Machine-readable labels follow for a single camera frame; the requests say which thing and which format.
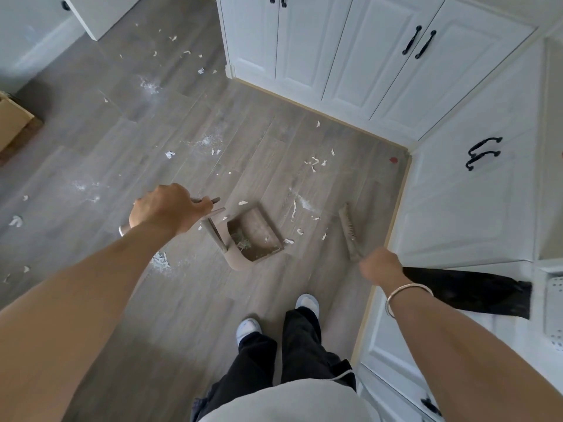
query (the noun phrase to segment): trouser leg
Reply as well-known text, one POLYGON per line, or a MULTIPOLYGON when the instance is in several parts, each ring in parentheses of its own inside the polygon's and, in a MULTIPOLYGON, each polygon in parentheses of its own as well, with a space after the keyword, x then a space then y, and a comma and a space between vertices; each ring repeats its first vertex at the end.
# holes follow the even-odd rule
MULTIPOLYGON (((348 360, 340 360, 338 355, 324 349, 319 320, 305 307, 285 314, 281 354, 281 383, 298 379, 333 379, 352 368, 348 360)), ((353 373, 335 382, 356 390, 353 373)))
POLYGON ((254 332, 239 344, 239 354, 229 371, 209 390, 207 397, 195 400, 191 420, 195 422, 235 398, 272 386, 278 344, 254 332))

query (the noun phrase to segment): bracelet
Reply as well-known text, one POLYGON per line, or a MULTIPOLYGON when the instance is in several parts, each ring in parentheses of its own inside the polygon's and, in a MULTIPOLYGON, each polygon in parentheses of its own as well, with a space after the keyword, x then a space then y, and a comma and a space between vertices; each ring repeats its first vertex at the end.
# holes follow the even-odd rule
POLYGON ((426 287, 424 284, 419 284, 419 283, 411 283, 411 284, 405 284, 404 286, 398 287, 397 289, 395 289, 387 298, 387 302, 385 302, 385 312, 387 313, 388 316, 390 316, 391 318, 395 318, 395 316, 391 313, 391 309, 389 308, 389 303, 391 302, 391 299, 393 299, 393 297, 395 297, 395 295, 397 293, 399 293, 402 290, 408 289, 409 287, 419 287, 421 289, 425 289, 428 293, 430 293, 432 296, 434 296, 434 293, 432 293, 432 290, 430 290, 429 287, 426 287))

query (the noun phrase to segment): cardboard box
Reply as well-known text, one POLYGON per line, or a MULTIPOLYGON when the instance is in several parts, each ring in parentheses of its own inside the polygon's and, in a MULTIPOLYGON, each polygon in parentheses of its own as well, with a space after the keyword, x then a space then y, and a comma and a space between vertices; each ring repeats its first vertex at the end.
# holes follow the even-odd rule
POLYGON ((0 91, 0 166, 24 146, 42 125, 41 120, 0 91))

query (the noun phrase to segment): person's right arm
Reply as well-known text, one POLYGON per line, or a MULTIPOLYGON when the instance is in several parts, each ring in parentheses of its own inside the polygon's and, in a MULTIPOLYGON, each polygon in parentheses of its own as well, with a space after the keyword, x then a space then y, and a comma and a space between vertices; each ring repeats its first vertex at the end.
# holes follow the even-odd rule
MULTIPOLYGON (((375 249, 361 263, 386 296, 411 283, 397 255, 375 249)), ((463 313, 410 287, 391 310, 414 361, 448 422, 563 418, 563 396, 516 352, 463 313)))

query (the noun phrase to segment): leg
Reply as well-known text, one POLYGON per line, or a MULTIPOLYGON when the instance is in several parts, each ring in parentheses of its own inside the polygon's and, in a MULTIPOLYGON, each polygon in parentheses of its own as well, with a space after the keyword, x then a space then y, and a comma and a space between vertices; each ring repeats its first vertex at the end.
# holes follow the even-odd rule
POLYGON ((207 397, 195 400, 191 421, 201 419, 235 398, 271 387, 277 349, 277 342, 259 330, 245 335, 239 342, 239 354, 227 374, 211 386, 207 397))
MULTIPOLYGON (((282 383, 298 379, 333 379, 351 369, 348 360, 340 360, 336 354, 327 352, 321 345, 319 319, 314 310, 318 313, 318 307, 313 305, 300 306, 285 314, 281 340, 282 383)), ((335 382, 356 390, 353 373, 335 382)))

